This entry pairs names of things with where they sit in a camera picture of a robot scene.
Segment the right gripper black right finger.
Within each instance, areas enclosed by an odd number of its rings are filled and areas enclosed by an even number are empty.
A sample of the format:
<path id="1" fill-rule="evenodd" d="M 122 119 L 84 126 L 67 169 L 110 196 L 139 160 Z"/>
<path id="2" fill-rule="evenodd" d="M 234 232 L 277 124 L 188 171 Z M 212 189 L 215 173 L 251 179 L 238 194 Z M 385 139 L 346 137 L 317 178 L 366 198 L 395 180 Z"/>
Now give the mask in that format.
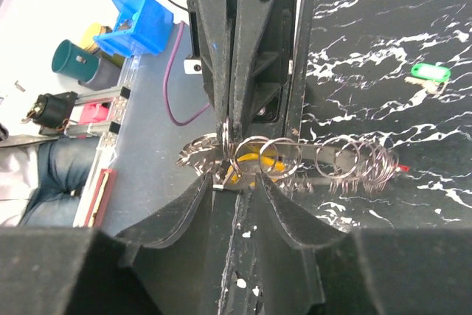
<path id="1" fill-rule="evenodd" d="M 258 173 L 267 314 L 469 314 L 469 229 L 355 229 L 320 221 Z"/>

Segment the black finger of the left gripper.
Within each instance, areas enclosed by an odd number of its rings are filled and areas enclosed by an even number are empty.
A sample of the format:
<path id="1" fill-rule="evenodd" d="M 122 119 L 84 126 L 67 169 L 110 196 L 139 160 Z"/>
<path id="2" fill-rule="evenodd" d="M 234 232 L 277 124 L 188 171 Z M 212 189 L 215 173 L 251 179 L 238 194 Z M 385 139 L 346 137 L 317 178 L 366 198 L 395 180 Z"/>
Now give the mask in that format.
<path id="1" fill-rule="evenodd" d="M 230 122 L 243 138 L 261 108 L 279 98 L 293 53 L 296 0 L 237 0 Z"/>
<path id="2" fill-rule="evenodd" d="M 230 109 L 235 0 L 187 0 L 187 4 L 194 15 L 191 28 L 198 35 L 204 90 L 214 109 L 217 132 L 226 128 L 233 134 Z"/>

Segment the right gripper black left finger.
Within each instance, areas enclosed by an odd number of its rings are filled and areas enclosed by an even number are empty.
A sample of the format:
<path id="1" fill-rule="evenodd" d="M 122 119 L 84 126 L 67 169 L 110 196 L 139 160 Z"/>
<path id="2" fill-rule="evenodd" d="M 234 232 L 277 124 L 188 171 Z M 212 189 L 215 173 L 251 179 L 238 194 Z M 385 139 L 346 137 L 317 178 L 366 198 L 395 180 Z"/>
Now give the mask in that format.
<path id="1" fill-rule="evenodd" d="M 212 177 L 111 237 L 95 228 L 1 229 L 3 314 L 197 314 Z"/>

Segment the silver keyring holder with keys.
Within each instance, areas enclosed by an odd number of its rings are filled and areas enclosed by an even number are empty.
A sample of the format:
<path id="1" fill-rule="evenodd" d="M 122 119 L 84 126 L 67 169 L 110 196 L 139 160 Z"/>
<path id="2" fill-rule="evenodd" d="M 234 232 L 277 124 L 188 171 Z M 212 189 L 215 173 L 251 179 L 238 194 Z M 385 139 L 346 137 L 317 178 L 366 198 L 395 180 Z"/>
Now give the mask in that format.
<path id="1" fill-rule="evenodd" d="M 385 188 L 399 171 L 398 155 L 372 140 L 355 140 L 335 136 L 322 143 L 295 142 L 288 137 L 268 138 L 249 136 L 238 142 L 227 129 L 200 136 L 187 143 L 180 151 L 176 164 L 191 167 L 197 175 L 213 176 L 216 190 L 224 190 L 222 183 L 230 165 L 246 153 L 274 156 L 287 165 L 281 179 L 273 181 L 281 189 L 306 189 L 325 185 L 331 192 L 344 194 L 363 187 L 368 193 Z"/>

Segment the yellow tagged key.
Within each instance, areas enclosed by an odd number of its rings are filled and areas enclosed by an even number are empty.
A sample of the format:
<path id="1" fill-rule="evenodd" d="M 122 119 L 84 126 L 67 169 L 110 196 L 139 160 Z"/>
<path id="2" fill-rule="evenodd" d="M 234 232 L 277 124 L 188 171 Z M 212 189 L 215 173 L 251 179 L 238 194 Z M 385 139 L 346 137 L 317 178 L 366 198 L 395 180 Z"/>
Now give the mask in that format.
<path id="1" fill-rule="evenodd" d="M 259 153 L 246 153 L 237 158 L 237 165 L 230 165 L 222 186 L 224 190 L 239 191 L 255 186 L 257 173 L 268 174 L 273 181 L 281 179 L 287 165 L 274 156 L 262 156 Z"/>

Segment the green tagged key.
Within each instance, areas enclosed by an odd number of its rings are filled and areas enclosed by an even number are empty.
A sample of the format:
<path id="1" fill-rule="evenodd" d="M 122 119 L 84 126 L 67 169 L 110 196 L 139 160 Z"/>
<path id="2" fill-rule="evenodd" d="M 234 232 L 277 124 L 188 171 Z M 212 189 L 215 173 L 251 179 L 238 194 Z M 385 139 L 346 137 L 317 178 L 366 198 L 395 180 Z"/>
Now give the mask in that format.
<path id="1" fill-rule="evenodd" d="M 441 95 L 451 78 L 451 70 L 444 66 L 428 63 L 413 65 L 410 75 L 404 78 L 406 83 L 421 86 L 427 94 Z"/>

